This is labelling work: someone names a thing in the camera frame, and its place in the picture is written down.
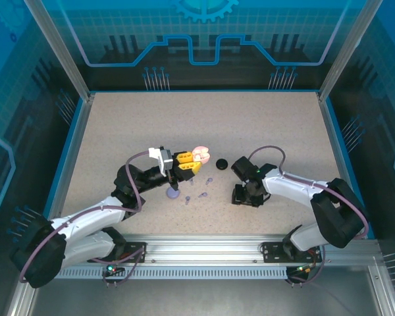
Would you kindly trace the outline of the aluminium frame post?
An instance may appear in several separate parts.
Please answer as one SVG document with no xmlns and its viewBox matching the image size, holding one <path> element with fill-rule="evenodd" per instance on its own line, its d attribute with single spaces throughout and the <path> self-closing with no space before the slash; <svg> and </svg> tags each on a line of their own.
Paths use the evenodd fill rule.
<svg viewBox="0 0 395 316">
<path fill-rule="evenodd" d="M 23 0 L 80 98 L 90 102 L 88 89 L 74 59 L 41 0 Z"/>
<path fill-rule="evenodd" d="M 350 40 L 355 40 L 353 29 L 369 0 L 345 0 L 323 52 L 323 62 L 317 69 L 317 98 L 325 102 L 350 60 Z"/>
</svg>

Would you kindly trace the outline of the blue table border strip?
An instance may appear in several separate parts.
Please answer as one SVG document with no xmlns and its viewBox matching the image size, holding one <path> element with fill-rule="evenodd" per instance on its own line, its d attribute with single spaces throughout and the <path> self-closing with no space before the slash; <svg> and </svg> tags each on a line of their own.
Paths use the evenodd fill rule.
<svg viewBox="0 0 395 316">
<path fill-rule="evenodd" d="M 82 99 L 76 106 L 65 145 L 59 159 L 59 164 L 57 165 L 57 170 L 43 210 L 43 215 L 48 219 L 58 217 L 63 210 L 78 152 L 80 150 L 88 122 L 91 106 L 92 104 L 90 102 L 83 101 Z"/>
<path fill-rule="evenodd" d="M 344 143 L 344 137 L 341 133 L 338 119 L 330 98 L 328 97 L 324 101 L 320 101 L 319 106 L 327 129 L 327 134 L 329 136 L 329 141 L 338 168 L 338 173 L 340 177 L 348 183 L 350 188 L 354 191 L 354 194 L 363 205 L 363 197 L 360 192 L 354 169 L 350 161 L 350 156 Z"/>
</svg>

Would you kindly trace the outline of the pink earbud charging case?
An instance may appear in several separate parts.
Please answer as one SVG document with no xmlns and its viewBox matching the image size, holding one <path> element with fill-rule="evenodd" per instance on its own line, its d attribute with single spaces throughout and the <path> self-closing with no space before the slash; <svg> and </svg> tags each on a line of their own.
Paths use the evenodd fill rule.
<svg viewBox="0 0 395 316">
<path fill-rule="evenodd" d="M 197 146 L 192 150 L 193 162 L 200 162 L 203 165 L 210 160 L 209 148 L 205 146 Z"/>
</svg>

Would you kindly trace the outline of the aluminium mounting rail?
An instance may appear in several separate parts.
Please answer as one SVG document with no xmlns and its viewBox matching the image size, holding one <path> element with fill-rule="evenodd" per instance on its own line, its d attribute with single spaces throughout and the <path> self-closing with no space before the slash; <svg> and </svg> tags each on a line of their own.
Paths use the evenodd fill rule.
<svg viewBox="0 0 395 316">
<path fill-rule="evenodd" d="M 251 266 L 263 264 L 263 242 L 280 242 L 281 234 L 125 234 L 147 244 L 144 265 Z M 371 266 L 384 263 L 376 240 L 353 240 L 345 248 L 325 246 L 325 265 Z"/>
</svg>

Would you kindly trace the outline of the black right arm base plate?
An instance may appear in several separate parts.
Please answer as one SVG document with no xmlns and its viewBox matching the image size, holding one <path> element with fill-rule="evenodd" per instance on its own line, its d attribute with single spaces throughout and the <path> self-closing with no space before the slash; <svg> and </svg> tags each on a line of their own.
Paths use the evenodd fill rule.
<svg viewBox="0 0 395 316">
<path fill-rule="evenodd" d="M 259 251 L 264 263 L 320 263 L 322 261 L 320 247 L 300 251 L 292 244 L 283 242 L 263 242 Z"/>
</svg>

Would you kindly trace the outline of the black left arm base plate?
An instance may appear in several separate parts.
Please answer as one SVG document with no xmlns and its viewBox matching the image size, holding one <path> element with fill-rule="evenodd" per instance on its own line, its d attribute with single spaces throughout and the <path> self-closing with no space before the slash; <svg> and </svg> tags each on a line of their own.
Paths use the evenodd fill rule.
<svg viewBox="0 0 395 316">
<path fill-rule="evenodd" d="M 137 259 L 140 263 L 143 263 L 146 248 L 146 242 L 127 242 L 123 246 L 115 246 L 107 257 L 89 259 L 88 263 L 134 263 Z"/>
</svg>

